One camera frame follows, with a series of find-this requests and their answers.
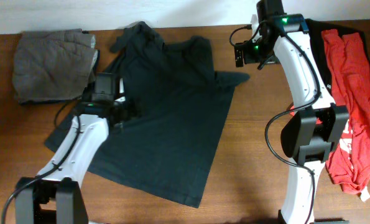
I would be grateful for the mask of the dark green t-shirt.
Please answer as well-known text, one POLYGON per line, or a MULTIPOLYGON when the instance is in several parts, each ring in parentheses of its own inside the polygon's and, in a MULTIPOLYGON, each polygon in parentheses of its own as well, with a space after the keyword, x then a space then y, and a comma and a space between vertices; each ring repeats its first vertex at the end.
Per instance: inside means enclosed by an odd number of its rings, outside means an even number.
POLYGON ((168 44, 145 22, 124 30, 106 71, 123 79, 135 106, 99 147, 89 171, 197 208, 241 72, 219 72, 208 39, 168 44))

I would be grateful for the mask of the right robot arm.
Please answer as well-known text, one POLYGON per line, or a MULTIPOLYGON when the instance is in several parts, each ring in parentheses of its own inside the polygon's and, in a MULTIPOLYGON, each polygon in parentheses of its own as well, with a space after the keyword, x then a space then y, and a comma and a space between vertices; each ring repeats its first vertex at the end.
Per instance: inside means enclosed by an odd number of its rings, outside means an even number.
POLYGON ((339 144, 349 118, 345 106, 338 106, 320 76, 313 58, 310 29, 301 14, 287 14, 281 0, 259 1, 257 13, 246 28, 252 37, 233 44, 237 67, 256 63, 259 69, 279 63, 284 69, 293 108, 271 118, 292 117, 280 134, 285 157, 271 153, 289 166, 285 201, 278 222, 314 223, 313 207, 320 174, 329 155, 339 144))

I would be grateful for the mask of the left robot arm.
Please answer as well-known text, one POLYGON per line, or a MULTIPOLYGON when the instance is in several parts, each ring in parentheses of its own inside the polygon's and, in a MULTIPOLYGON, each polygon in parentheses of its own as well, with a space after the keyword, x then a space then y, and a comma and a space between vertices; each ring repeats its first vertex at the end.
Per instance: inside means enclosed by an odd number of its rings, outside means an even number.
POLYGON ((35 177, 21 178, 8 198, 7 205, 15 203, 16 223, 90 224, 81 194, 84 176, 112 130, 135 115, 123 77, 98 74, 54 156, 35 177))

